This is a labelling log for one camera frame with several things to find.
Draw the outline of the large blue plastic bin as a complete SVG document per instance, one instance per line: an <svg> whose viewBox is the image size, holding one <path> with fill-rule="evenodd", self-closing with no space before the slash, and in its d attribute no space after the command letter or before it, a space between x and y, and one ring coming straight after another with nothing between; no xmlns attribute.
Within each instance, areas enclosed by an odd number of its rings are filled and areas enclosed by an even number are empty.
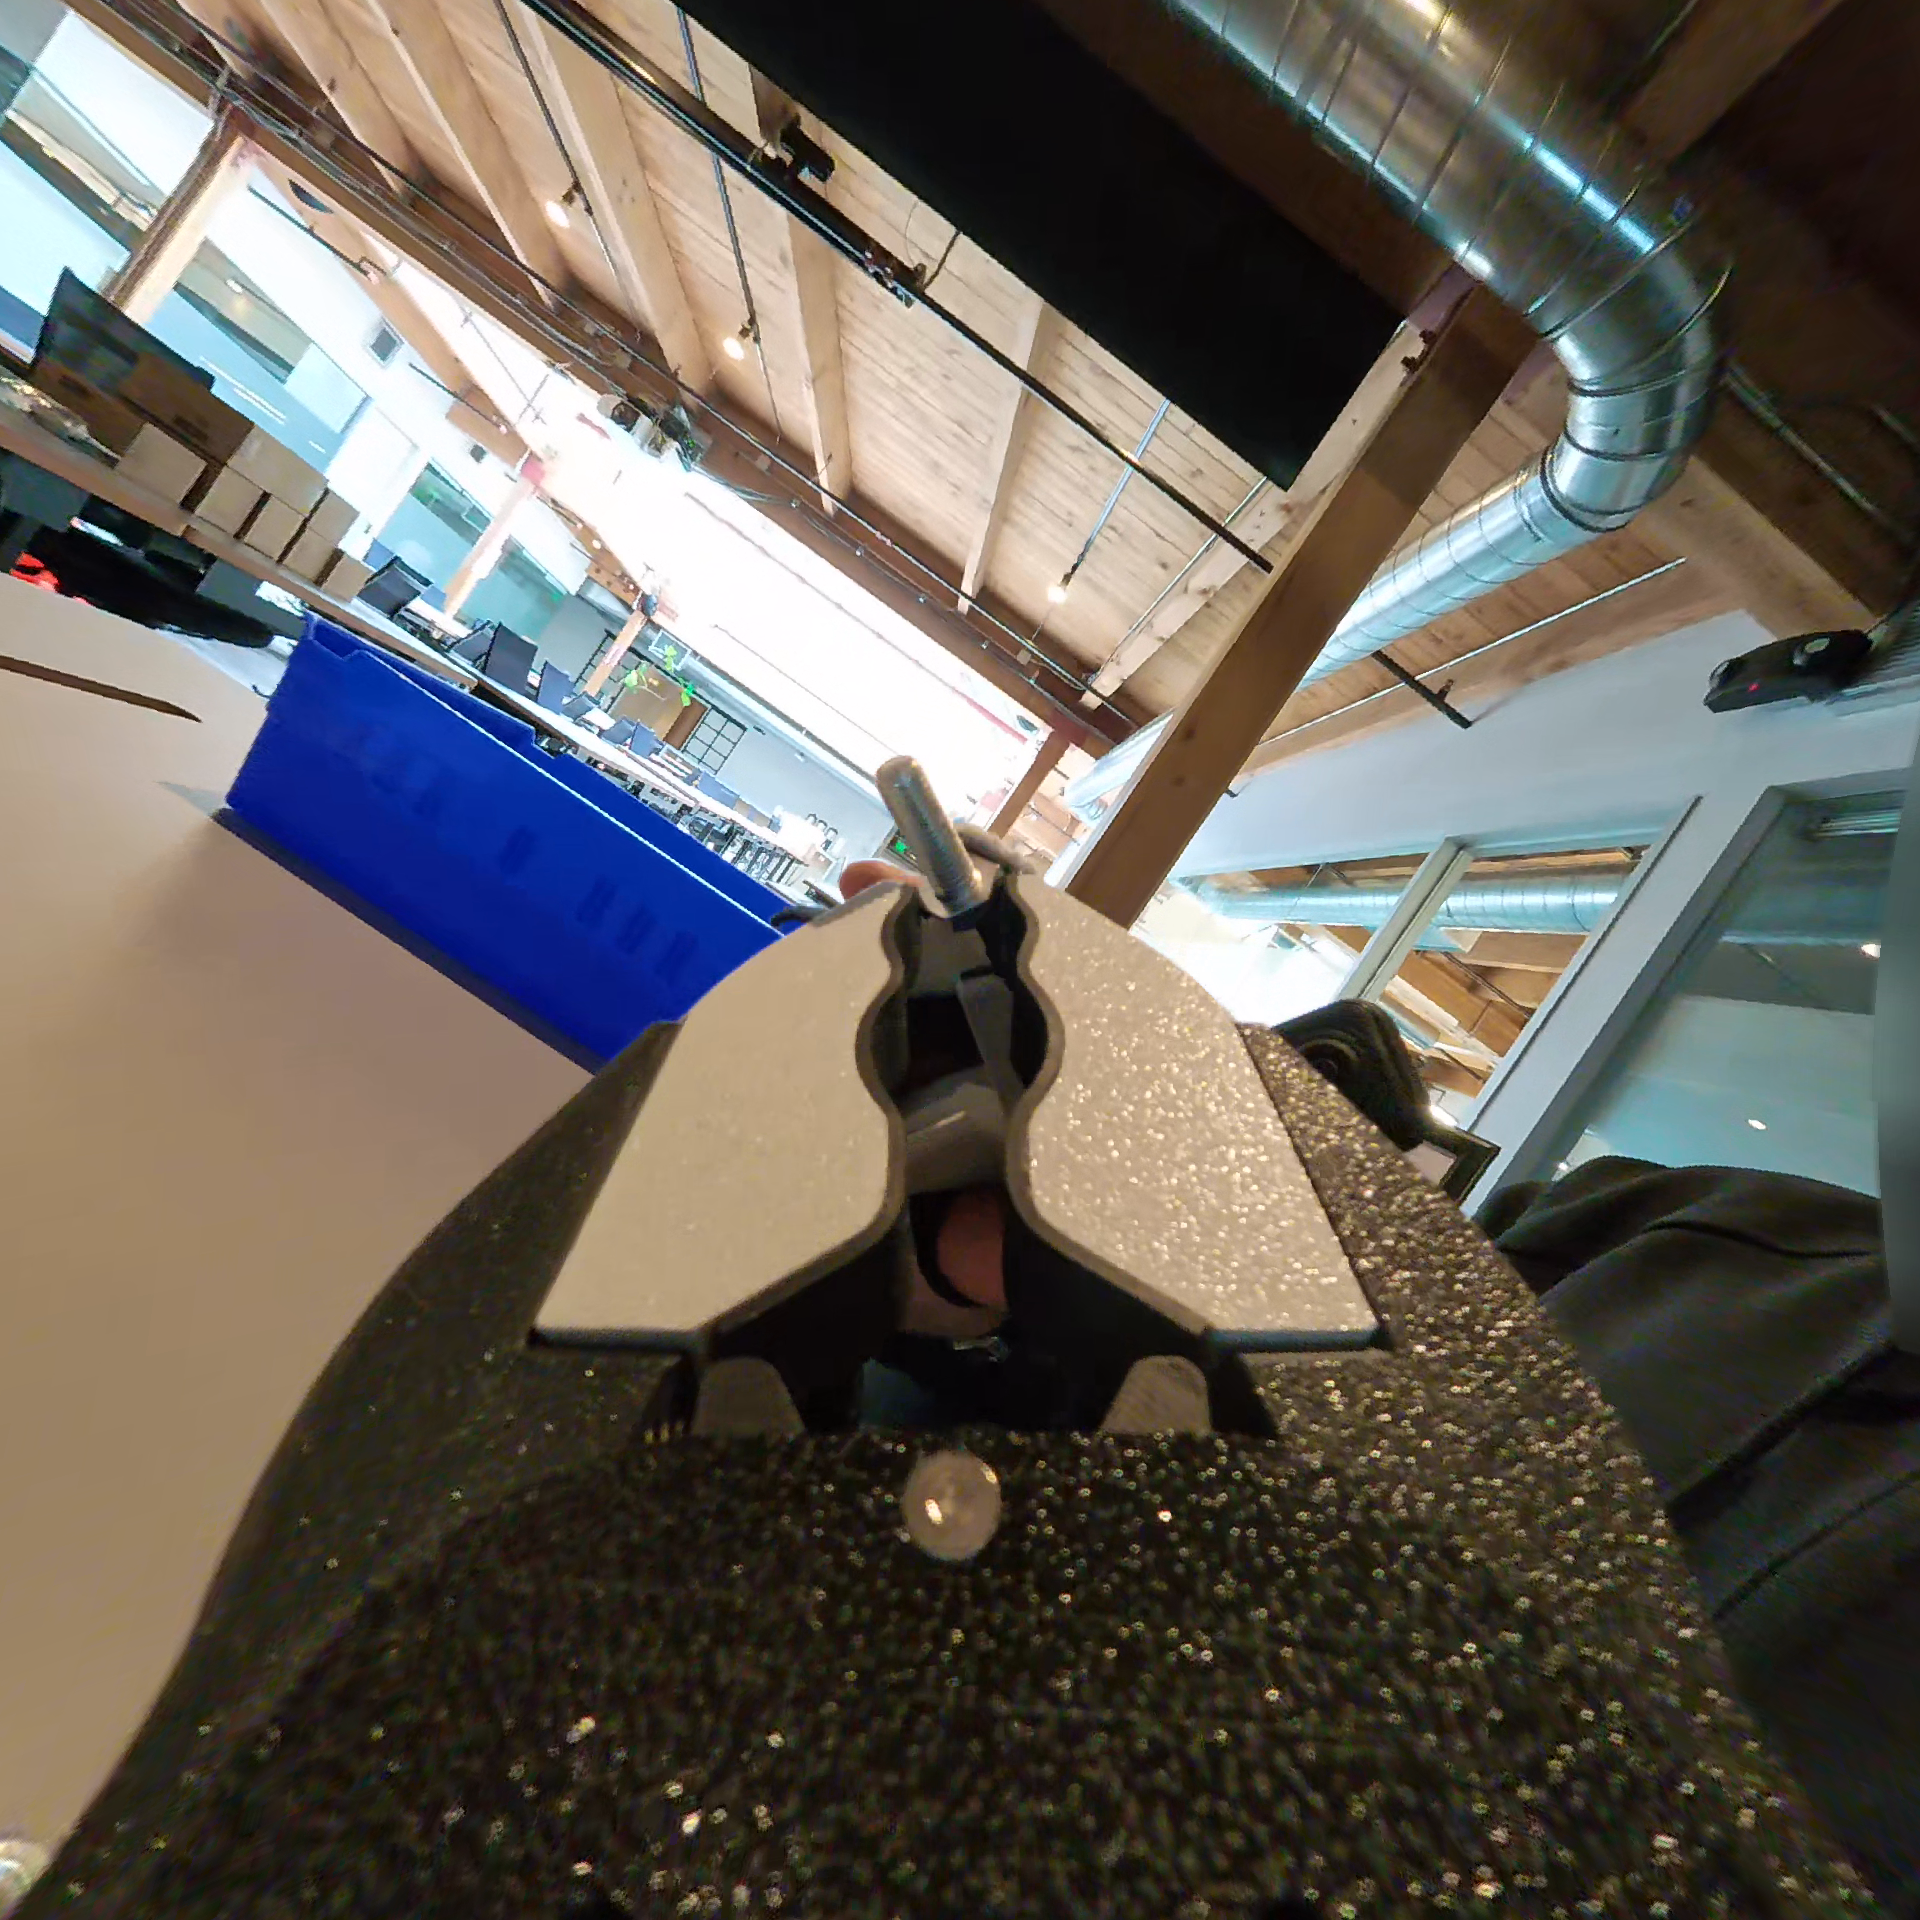
<svg viewBox="0 0 1920 1920"><path fill-rule="evenodd" d="M582 1065L683 1018L783 937L766 881L318 615L225 815Z"/></svg>

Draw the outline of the person's right hand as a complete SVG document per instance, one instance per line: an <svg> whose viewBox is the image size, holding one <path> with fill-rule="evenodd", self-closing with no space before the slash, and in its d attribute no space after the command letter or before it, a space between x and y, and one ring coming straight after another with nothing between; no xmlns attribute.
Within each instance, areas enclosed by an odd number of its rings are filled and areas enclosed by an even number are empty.
<svg viewBox="0 0 1920 1920"><path fill-rule="evenodd" d="M897 1280L897 1328L906 1336L970 1341L1005 1318L1005 1100L957 991L905 1004L905 1072L897 1110L905 1137L906 1250Z"/></svg>

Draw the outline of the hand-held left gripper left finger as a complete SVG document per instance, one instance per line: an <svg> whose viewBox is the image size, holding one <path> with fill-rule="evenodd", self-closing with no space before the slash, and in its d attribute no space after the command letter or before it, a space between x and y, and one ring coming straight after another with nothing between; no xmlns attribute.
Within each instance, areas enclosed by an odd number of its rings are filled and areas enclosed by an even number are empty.
<svg viewBox="0 0 1920 1920"><path fill-rule="evenodd" d="M893 1086L921 921L914 886L872 886L696 1001L539 1302L539 1344L851 1384L897 1314Z"/></svg>

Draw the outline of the black mesh office chair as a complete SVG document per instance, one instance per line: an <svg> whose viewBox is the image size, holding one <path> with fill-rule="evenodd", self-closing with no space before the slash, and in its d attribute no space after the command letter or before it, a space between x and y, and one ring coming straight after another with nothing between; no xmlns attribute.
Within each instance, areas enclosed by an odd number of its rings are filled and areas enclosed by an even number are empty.
<svg viewBox="0 0 1920 1920"><path fill-rule="evenodd" d="M1464 1205L1496 1148L1432 1104L1393 1018L1374 1001L1335 998L1272 1028L1341 1093L1431 1185Z"/></svg>

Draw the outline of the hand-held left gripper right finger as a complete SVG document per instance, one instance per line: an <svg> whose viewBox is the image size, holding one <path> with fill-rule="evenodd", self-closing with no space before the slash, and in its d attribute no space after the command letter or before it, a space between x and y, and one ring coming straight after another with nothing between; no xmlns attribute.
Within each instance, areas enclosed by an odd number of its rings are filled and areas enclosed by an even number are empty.
<svg viewBox="0 0 1920 1920"><path fill-rule="evenodd" d="M1022 872L999 877L995 958L1014 1328L1102 1384L1153 1357L1209 1376L1374 1348L1381 1316L1224 1007Z"/></svg>

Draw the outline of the person's right forearm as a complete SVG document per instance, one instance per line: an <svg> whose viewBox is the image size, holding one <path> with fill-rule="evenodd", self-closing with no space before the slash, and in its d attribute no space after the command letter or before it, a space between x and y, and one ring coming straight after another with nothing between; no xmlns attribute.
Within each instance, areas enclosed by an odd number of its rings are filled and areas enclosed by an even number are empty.
<svg viewBox="0 0 1920 1920"><path fill-rule="evenodd" d="M1641 1450L1739 1697L1893 1916L1918 1905L1918 1361L1881 1201L1593 1159L1478 1213Z"/></svg>

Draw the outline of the silver spiral air duct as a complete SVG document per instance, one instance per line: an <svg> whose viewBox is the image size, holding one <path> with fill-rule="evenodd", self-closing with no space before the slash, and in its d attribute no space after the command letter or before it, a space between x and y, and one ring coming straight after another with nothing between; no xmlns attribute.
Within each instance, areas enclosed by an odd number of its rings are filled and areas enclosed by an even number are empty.
<svg viewBox="0 0 1920 1920"><path fill-rule="evenodd" d="M1721 380L1728 254L1645 148L1488 6L1169 5L1552 351L1555 438L1381 564L1302 682L1330 679L1663 495Z"/></svg>

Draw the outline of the metal bolt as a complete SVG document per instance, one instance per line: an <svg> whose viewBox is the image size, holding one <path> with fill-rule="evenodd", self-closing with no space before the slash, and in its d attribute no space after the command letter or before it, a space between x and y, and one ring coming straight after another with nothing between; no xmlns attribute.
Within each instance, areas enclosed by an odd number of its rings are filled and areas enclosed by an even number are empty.
<svg viewBox="0 0 1920 1920"><path fill-rule="evenodd" d="M991 886L917 760L883 760L878 789L918 872L903 997L905 1188L995 1184L1019 1078L1014 993L986 940Z"/></svg>

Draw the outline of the dark computer screen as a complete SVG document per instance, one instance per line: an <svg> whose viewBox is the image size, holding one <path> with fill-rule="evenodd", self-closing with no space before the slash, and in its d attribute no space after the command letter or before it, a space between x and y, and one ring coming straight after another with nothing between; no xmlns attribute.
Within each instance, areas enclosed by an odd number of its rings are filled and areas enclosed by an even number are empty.
<svg viewBox="0 0 1920 1920"><path fill-rule="evenodd" d="M128 376L149 362L190 383L207 386L203 367L135 324L72 270L62 270L39 324L31 382L41 386L48 376L64 374L93 391L119 392Z"/></svg>

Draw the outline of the wooden support post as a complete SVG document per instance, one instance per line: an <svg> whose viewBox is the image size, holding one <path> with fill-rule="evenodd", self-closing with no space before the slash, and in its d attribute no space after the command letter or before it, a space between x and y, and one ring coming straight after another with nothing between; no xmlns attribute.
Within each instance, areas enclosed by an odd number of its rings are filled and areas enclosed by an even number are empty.
<svg viewBox="0 0 1920 1920"><path fill-rule="evenodd" d="M1066 895L1130 928L1323 653L1365 584L1528 358L1533 332L1463 273L1443 318L1347 469L1312 502L1285 562L1167 720L1065 877Z"/></svg>

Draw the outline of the cardboard box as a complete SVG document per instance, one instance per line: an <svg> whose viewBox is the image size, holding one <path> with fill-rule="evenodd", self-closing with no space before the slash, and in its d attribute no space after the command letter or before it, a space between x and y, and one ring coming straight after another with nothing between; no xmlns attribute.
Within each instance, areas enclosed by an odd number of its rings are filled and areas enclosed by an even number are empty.
<svg viewBox="0 0 1920 1920"><path fill-rule="evenodd" d="M325 584L343 558L357 506L325 472L221 400L197 367L138 351L117 397L203 458L183 502L215 528L303 582Z"/></svg>

